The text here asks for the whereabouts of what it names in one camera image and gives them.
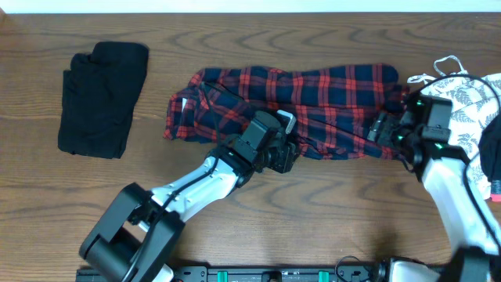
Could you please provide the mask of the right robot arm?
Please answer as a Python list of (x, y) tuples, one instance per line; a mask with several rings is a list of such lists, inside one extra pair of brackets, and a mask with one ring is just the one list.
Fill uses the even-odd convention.
[(467, 181), (470, 158), (449, 144), (452, 101), (412, 98), (401, 117), (385, 112), (368, 140), (398, 151), (431, 195), (449, 237), (452, 258), (434, 269), (409, 258), (391, 258), (377, 281), (498, 281), (500, 225), (482, 195)]

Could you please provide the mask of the red navy plaid shirt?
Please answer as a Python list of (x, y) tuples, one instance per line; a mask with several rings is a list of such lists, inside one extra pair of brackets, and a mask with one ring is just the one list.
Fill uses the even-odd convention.
[(308, 71), (204, 68), (170, 98), (164, 138), (215, 143), (243, 132), (257, 110), (284, 110), (297, 119), (291, 136), (304, 157), (394, 159), (392, 149), (366, 137), (380, 112), (403, 112), (409, 90), (398, 80), (383, 63)]

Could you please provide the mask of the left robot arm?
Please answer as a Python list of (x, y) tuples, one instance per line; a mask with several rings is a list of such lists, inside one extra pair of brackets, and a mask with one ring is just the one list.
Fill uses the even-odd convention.
[(265, 168), (292, 169), (299, 156), (290, 134), (296, 118), (257, 111), (243, 134), (230, 135), (188, 175), (151, 190), (126, 186), (80, 246), (79, 255), (107, 281), (170, 281), (168, 257), (186, 222)]

